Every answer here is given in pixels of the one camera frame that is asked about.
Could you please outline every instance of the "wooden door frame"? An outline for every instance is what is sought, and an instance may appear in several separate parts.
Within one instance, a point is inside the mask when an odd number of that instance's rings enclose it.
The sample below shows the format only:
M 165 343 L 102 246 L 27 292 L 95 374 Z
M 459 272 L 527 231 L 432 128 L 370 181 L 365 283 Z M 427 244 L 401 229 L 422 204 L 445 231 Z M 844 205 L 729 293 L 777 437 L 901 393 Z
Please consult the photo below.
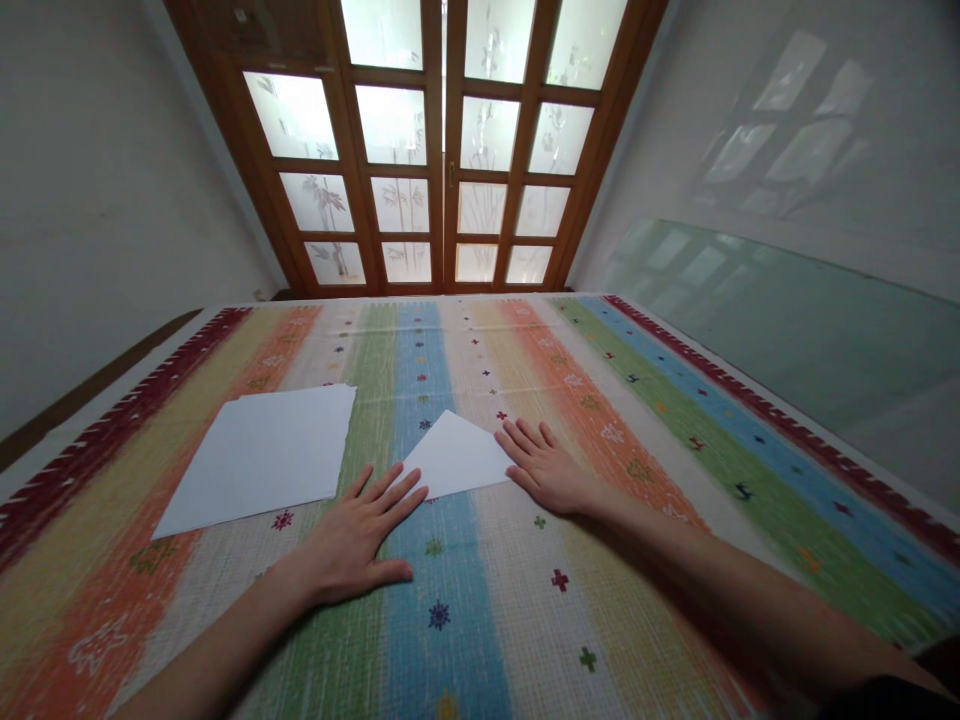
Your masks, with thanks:
M 241 179 L 263 224 L 267 237 L 290 287 L 299 297 L 357 297 L 409 294 L 462 294 L 476 292 L 532 292 L 560 290 L 569 273 L 587 219 L 596 200 L 614 145 L 637 83 L 649 56 L 668 0 L 627 0 L 623 20 L 600 90 L 545 84 L 552 51 L 554 29 L 562 0 L 537 0 L 534 24 L 522 83 L 503 83 L 464 77 L 466 48 L 466 0 L 448 5 L 447 72 L 447 163 L 441 150 L 441 0 L 421 0 L 423 70 L 352 65 L 343 14 L 338 0 L 312 0 L 317 9 L 322 38 L 330 51 L 327 66 L 275 58 L 234 56 L 213 47 L 207 40 L 193 0 L 164 0 L 167 12 L 193 66 L 214 118 L 223 134 Z M 330 111 L 331 125 L 338 142 L 339 159 L 312 160 L 274 158 L 260 125 L 242 71 L 288 74 L 320 79 Z M 360 129 L 356 84 L 416 88 L 424 92 L 424 126 L 427 165 L 373 165 L 366 162 L 366 148 Z M 459 169 L 459 146 L 463 123 L 463 96 L 521 101 L 508 172 Z M 550 175 L 526 171 L 534 144 L 541 103 L 590 106 L 594 115 L 575 175 Z M 349 147 L 340 147 L 343 141 Z M 343 177 L 354 221 L 351 236 L 300 231 L 279 172 L 337 174 Z M 371 176 L 424 178 L 429 181 L 428 218 L 430 232 L 414 236 L 381 234 Z M 459 182 L 482 181 L 507 185 L 503 222 L 499 235 L 457 234 Z M 515 237 L 522 186 L 569 187 L 560 229 L 555 240 Z M 429 238 L 431 277 L 427 284 L 387 282 L 381 243 L 383 240 L 424 241 Z M 305 242 L 339 239 L 357 242 L 366 284 L 321 286 L 312 270 Z M 457 243 L 485 240 L 498 245 L 494 279 L 491 283 L 457 283 Z M 512 248 L 521 245 L 550 245 L 553 252 L 544 282 L 540 285 L 507 285 L 506 272 Z

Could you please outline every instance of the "hand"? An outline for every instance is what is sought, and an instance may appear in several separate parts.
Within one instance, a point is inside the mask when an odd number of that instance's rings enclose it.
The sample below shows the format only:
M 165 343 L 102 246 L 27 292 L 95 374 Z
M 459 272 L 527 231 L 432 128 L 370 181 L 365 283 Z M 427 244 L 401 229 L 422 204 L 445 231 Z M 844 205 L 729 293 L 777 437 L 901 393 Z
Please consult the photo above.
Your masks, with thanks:
M 507 468 L 507 477 L 547 510 L 561 515 L 589 511 L 600 481 L 560 447 L 549 425 L 540 423 L 537 432 L 525 420 L 516 425 L 508 420 L 503 429 L 494 437 L 516 463 Z
M 274 569 L 304 610 L 413 579 L 413 567 L 406 560 L 376 559 L 387 535 L 427 497 L 424 486 L 403 499 L 420 479 L 419 468 L 390 487 L 402 471 L 403 463 L 397 463 L 361 495 L 373 474 L 373 465 L 367 465 L 309 537 L 277 563 Z

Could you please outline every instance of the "green stripe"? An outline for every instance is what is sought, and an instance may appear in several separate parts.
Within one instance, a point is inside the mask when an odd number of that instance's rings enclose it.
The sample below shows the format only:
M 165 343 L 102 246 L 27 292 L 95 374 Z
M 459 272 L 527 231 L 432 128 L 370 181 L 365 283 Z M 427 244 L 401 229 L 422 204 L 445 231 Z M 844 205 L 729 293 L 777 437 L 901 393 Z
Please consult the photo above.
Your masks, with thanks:
M 393 436 L 396 305 L 371 305 L 344 382 L 357 388 L 340 471 L 342 493 L 370 462 L 387 467 Z M 330 503 L 305 509 L 301 540 Z M 271 663 L 254 717 L 373 717 L 380 696 L 383 593 L 315 613 Z
M 578 320 L 571 326 L 621 379 L 630 373 L 640 378 L 639 382 L 622 384 L 690 448 L 690 453 L 724 490 L 736 497 L 736 484 L 747 482 L 756 494 L 749 503 L 738 503 L 740 510 L 766 533 L 784 560 L 810 579 L 826 600 L 905 647 L 942 637 L 946 628 L 934 615 L 870 564 L 774 472 L 675 387 L 659 368 L 635 352 L 579 302 L 570 298 L 550 302 L 568 323 L 574 318 Z M 561 302 L 564 311 L 559 310 Z M 606 353 L 611 353 L 613 358 L 608 358 Z M 691 437 L 705 445 L 701 452 L 693 451 Z M 810 564 L 799 552 L 801 549 L 821 563 L 816 573 L 811 572 Z

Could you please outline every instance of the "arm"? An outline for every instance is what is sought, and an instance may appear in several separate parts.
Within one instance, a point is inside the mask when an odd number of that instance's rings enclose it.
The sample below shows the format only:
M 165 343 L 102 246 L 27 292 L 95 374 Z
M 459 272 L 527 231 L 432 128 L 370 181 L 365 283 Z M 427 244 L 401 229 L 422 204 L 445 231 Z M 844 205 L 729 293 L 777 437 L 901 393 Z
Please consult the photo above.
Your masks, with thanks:
M 420 478 L 419 470 L 387 491 L 402 470 L 402 463 L 394 465 L 361 495 L 373 473 L 368 465 L 301 545 L 254 582 L 115 717 L 217 717 L 304 612 L 386 583 L 412 580 L 413 568 L 406 560 L 376 559 L 386 536 L 427 496 L 422 487 L 400 502 Z
M 556 513 L 590 516 L 633 541 L 812 699 L 824 701 L 878 675 L 949 697 L 907 655 L 803 585 L 585 473 L 546 423 L 540 432 L 523 420 L 503 427 L 497 441 L 517 463 L 507 475 L 536 502 Z

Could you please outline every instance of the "blue stripe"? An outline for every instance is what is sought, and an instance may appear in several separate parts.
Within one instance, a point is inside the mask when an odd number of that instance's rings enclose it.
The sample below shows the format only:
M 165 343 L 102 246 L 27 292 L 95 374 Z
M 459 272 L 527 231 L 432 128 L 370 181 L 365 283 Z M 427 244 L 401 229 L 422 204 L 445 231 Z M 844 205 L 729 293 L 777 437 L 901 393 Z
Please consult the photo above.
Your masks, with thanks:
M 436 304 L 402 303 L 399 322 L 391 462 L 420 441 L 421 423 L 456 410 Z M 413 564 L 414 581 L 386 589 L 382 715 L 433 717 L 445 697 L 461 717 L 511 715 L 478 538 L 470 493 L 424 503 L 390 536 L 390 555 Z M 439 555 L 426 554 L 432 540 Z M 442 629 L 430 627 L 438 605 L 449 613 Z
M 713 383 L 705 382 L 699 371 L 653 335 L 600 298 L 583 298 L 581 302 L 912 598 L 948 623 L 960 618 L 960 573 L 941 562 L 873 505 L 841 486 L 820 465 L 785 442 L 779 433 L 758 421 Z M 750 479 L 744 478 L 744 481 L 749 488 Z M 834 502 L 849 508 L 852 517 L 838 510 Z M 898 559 L 898 554 L 907 562 Z

